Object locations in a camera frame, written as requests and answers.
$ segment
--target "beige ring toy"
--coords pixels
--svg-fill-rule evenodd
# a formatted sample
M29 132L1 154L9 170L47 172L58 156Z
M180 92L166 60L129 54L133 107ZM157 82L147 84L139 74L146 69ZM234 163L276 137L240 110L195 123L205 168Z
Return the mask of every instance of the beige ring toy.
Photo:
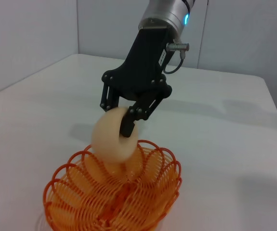
M138 132L135 125L129 138L120 135L120 125L127 108L117 107L107 111L95 124L92 132L92 148L95 155L109 163L122 163L136 149Z

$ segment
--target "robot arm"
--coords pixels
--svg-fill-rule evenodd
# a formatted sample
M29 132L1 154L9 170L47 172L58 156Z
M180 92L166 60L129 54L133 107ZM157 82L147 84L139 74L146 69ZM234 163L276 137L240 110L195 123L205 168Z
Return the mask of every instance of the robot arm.
M124 63L102 76L104 88L100 106L108 111L118 107L119 98L135 101L123 117L120 134L130 137L135 120L147 120L172 89L162 73L172 74L183 63L189 44L180 36L195 0L150 0L139 24L138 35ZM165 67L175 51L181 62L172 72Z

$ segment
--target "white wall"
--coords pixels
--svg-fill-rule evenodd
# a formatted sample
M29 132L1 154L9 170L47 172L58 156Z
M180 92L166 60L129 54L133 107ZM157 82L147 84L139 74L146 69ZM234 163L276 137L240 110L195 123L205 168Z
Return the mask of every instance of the white wall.
M208 0L197 0L182 41L190 43L184 66L197 68ZM79 52L125 59L149 0L78 0ZM171 64L178 65L179 54Z
M198 67L260 76L277 106L277 0L210 0Z
M0 0L0 90L77 52L76 0Z

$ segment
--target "orange coil basket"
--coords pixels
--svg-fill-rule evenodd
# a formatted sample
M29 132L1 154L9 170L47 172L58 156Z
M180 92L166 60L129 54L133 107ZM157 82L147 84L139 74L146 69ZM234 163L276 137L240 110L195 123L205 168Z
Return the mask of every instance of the orange coil basket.
M89 145L45 187L46 220L54 231L153 231L179 196L180 176L173 153L150 141L123 164L98 160Z

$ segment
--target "wire basket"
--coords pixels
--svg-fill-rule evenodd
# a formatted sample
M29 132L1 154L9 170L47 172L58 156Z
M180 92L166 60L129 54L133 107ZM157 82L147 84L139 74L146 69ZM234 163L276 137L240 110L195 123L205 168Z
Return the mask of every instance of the wire basket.
M45 187L43 204L50 227L54 231L155 230L179 196L181 165L173 153L140 140L128 161L107 164L91 150L89 145L74 154Z

